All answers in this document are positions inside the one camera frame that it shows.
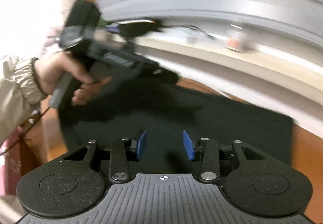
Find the beige jacket sleeve forearm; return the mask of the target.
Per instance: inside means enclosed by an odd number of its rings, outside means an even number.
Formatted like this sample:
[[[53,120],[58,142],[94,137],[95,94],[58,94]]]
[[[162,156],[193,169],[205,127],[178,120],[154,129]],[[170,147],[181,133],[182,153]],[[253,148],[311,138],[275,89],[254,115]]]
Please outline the beige jacket sleeve forearm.
[[[47,97],[36,77],[37,58],[1,58],[1,142]]]

